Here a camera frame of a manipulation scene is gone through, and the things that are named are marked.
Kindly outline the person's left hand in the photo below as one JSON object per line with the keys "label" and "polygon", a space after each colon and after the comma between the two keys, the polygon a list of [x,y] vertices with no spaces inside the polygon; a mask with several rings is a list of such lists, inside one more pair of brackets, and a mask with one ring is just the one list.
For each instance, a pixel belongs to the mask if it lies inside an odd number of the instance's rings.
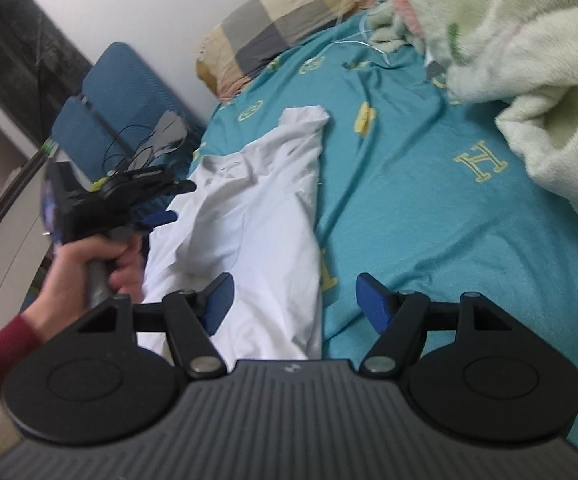
{"label": "person's left hand", "polygon": [[87,266],[98,260],[113,263],[108,278],[111,289],[140,304],[144,300],[141,247],[137,234],[125,243],[96,235],[61,246],[38,298],[21,314],[25,323],[46,342],[80,318],[87,310]]}

